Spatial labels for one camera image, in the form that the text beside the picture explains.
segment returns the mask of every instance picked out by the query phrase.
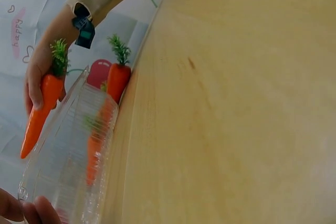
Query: transparent plastic box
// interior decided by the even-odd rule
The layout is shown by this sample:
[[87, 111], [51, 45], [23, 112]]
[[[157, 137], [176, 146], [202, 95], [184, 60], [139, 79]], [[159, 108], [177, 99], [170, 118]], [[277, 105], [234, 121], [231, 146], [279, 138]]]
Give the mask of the transparent plastic box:
[[63, 223], [99, 223], [118, 105], [80, 75], [31, 152], [18, 199], [45, 196]]

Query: plastic carrot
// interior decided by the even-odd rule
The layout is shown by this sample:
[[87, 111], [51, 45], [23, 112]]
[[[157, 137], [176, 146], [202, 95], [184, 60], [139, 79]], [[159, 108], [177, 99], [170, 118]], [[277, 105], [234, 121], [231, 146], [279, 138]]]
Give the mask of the plastic carrot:
[[85, 123], [91, 129], [91, 135], [88, 139], [88, 165], [87, 165], [87, 185], [92, 185], [97, 174], [97, 168], [100, 161], [103, 141], [108, 132], [109, 119], [108, 110], [100, 110], [96, 118], [85, 117]]
[[108, 38], [112, 46], [112, 51], [117, 56], [118, 63], [112, 64], [107, 79], [107, 94], [112, 96], [117, 104], [119, 104], [121, 96], [131, 78], [131, 68], [126, 66], [131, 50], [120, 41], [117, 35]]
[[21, 158], [25, 158], [36, 145], [45, 121], [50, 111], [57, 104], [57, 99], [60, 97], [63, 89], [64, 84], [61, 77], [66, 73], [69, 65], [65, 40], [55, 40], [55, 43], [50, 45], [50, 47], [53, 56], [51, 74], [45, 75], [40, 85], [44, 105], [40, 110], [32, 108], [26, 127], [25, 138], [22, 143]]

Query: orange carrot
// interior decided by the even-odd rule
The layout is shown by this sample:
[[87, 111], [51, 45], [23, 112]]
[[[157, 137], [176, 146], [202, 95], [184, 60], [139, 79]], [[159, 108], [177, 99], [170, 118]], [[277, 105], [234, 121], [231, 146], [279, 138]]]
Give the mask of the orange carrot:
[[96, 178], [97, 165], [99, 163], [99, 156], [102, 148], [102, 139], [95, 138], [92, 134], [88, 141], [88, 166], [87, 166], [87, 185], [91, 186]]
[[113, 35], [108, 40], [112, 45], [112, 51], [117, 56], [118, 63], [112, 64], [110, 68], [106, 92], [119, 104], [124, 89], [131, 78], [131, 68], [126, 66], [126, 63], [129, 63], [128, 57], [131, 54], [131, 50], [125, 43], [120, 41], [117, 35]]
[[108, 103], [105, 102], [103, 107], [105, 110], [100, 110], [95, 119], [86, 118], [86, 123], [91, 128], [91, 135], [88, 139], [88, 165], [87, 165], [87, 185], [92, 185], [97, 174], [97, 165], [100, 161], [103, 141], [106, 138], [106, 133], [109, 127]]
[[53, 54], [53, 63], [51, 65], [52, 74], [45, 75], [41, 80], [41, 92], [43, 95], [44, 105], [40, 110], [34, 107], [29, 115], [28, 123], [26, 126], [26, 134], [21, 148], [21, 158], [26, 156], [32, 151], [36, 145], [44, 123], [57, 104], [57, 99], [60, 97], [63, 89], [63, 81], [60, 77], [65, 74], [68, 67], [68, 59], [66, 55], [66, 44], [64, 40], [55, 41], [54, 45], [50, 45]]
[[131, 78], [131, 68], [117, 63], [112, 64], [107, 80], [107, 94], [119, 104], [121, 96]]

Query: wooden table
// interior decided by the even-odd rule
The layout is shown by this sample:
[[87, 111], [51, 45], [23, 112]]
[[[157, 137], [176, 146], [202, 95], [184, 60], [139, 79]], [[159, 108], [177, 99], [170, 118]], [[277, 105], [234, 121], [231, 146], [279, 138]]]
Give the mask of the wooden table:
[[336, 0], [164, 0], [103, 223], [336, 223]]

